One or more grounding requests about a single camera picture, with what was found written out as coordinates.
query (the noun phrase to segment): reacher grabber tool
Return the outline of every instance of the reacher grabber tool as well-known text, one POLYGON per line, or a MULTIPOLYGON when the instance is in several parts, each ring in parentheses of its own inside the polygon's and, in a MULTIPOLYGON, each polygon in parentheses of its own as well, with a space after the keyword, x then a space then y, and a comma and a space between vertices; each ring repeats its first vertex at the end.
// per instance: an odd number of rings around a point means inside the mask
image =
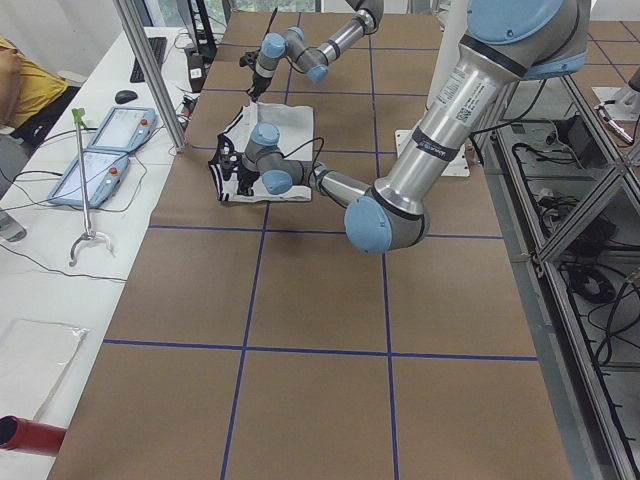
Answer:
POLYGON ((78 143, 78 165, 80 167, 80 188, 82 190, 82 213, 84 215, 84 232, 82 233, 82 235, 80 235, 80 237, 78 237, 75 242, 73 242, 73 245, 71 245, 71 260, 69 261, 69 266, 73 267, 78 262, 78 257, 76 256, 76 248, 80 245, 81 242, 102 240, 105 242, 107 250, 109 250, 109 253, 111 253, 111 255, 113 255, 113 244, 111 243, 111 239, 106 234, 96 232, 91 227, 91 216, 89 214, 89 192, 87 189, 87 173, 85 169, 84 152, 82 148, 81 128, 87 127, 82 121, 84 108, 73 108, 71 109, 71 113, 73 113, 73 123, 76 126, 76 140, 78 143))

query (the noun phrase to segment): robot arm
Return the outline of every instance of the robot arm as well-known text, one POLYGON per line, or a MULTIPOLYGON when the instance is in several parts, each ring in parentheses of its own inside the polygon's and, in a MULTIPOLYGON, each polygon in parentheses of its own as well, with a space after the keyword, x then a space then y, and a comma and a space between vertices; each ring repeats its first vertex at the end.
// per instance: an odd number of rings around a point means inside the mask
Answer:
POLYGON ((586 57, 590 0, 470 0, 460 60, 390 173, 371 186, 315 164, 308 184, 347 206, 349 240, 366 253, 418 243, 423 200, 506 84, 573 73, 586 57))
POLYGON ((356 15, 319 47, 307 47, 304 32, 291 27, 282 34, 265 35, 257 57, 251 52, 240 59, 241 66, 248 65, 254 71, 253 85, 248 91, 254 102, 269 88, 281 59, 287 57, 312 82, 319 83, 329 72, 330 63, 363 36, 377 31, 382 20, 382 0, 347 0, 347 3, 356 15))

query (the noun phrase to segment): window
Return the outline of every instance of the window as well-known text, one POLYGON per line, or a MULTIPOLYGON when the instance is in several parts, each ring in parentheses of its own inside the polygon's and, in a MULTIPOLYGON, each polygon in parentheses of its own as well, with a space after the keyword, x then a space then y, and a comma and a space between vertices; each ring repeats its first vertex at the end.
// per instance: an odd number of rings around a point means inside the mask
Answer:
MULTIPOLYGON (((175 0, 145 0, 154 25, 180 27, 183 25, 175 0)), ((245 12, 270 12, 278 7, 283 12, 315 12, 320 0, 205 0, 211 28, 214 32, 223 32, 226 24, 225 8, 245 12)))

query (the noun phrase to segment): table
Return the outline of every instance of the table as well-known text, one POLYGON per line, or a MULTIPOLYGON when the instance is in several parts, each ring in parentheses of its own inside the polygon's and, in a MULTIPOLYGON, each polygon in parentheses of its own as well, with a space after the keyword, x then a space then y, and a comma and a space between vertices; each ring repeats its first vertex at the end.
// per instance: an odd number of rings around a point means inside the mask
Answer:
MULTIPOLYGON (((349 18, 272 31, 317 45, 349 18)), ((217 202, 207 160, 268 20, 232 16, 49 479, 571 478, 479 167, 430 192, 429 238, 382 257, 327 198, 217 202)), ((313 106, 322 161, 372 181, 439 44, 435 19, 385 16, 325 82, 281 62, 261 100, 313 106)))
MULTIPOLYGON (((162 75, 174 106, 181 103, 184 92, 189 92, 186 58, 176 48, 187 40, 179 37, 178 28, 149 28, 148 36, 168 38, 166 60, 162 75)), ((60 118, 49 136, 73 130, 72 107, 83 107, 89 127, 97 127, 114 104, 115 93, 122 89, 135 90, 139 98, 128 106, 153 107, 154 102, 146 83, 130 84, 133 53, 124 33, 121 33, 96 66, 69 109, 60 118)), ((90 138, 85 135, 85 145, 90 138)), ((25 170, 53 170, 63 172, 77 153, 75 135, 63 135, 46 142, 30 159, 25 170)), ((79 250, 78 264, 68 267, 69 251, 73 241, 83 231, 82 212, 69 208, 31 206, 12 210, 11 215, 28 231, 19 243, 4 243, 7 247, 31 256, 49 268, 67 273, 87 273, 96 276, 126 279, 145 234, 149 215, 154 208, 171 167, 174 151, 166 130, 160 129, 147 145, 132 158, 115 196, 103 204, 104 208, 119 210, 127 206, 143 174, 141 189, 131 206, 123 213, 92 211, 94 228, 108 233, 113 239, 116 253, 112 257, 104 245, 92 243, 79 250)), ((32 174, 20 182, 34 200, 42 200, 54 186, 51 176, 32 174)), ((31 203, 15 186, 2 199, 0 206, 11 209, 31 203)), ((64 278, 48 274, 24 258, 0 250, 0 322, 6 325, 13 318, 39 322, 60 322, 88 328, 84 343, 66 372, 62 383, 51 398, 41 421, 68 426, 84 388, 94 359, 102 343, 124 284, 87 278, 64 278)), ((46 478, 53 459, 17 453, 0 455, 2 480, 40 480, 46 478)))

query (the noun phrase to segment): white cloth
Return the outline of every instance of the white cloth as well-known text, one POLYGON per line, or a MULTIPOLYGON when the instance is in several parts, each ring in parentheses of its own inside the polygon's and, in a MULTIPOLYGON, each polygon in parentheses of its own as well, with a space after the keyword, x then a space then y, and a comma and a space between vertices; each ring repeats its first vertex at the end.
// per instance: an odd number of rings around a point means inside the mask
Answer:
MULTIPOLYGON (((287 158, 311 163, 313 160, 313 143, 311 143, 313 139, 313 108, 251 102, 248 106, 242 108, 242 111, 222 133, 233 142, 236 152, 241 153, 249 142, 253 127, 258 122, 268 122, 278 127, 280 131, 278 147, 285 156, 304 143, 309 142, 287 158)), ((311 200, 311 189, 309 187, 294 185, 286 193, 271 195, 267 192, 262 179, 258 179, 253 184, 253 196, 238 195, 238 180, 235 173, 231 174, 229 180, 224 180, 222 169, 219 165, 210 164, 210 168, 218 189, 218 200, 221 202, 308 202, 311 200)))

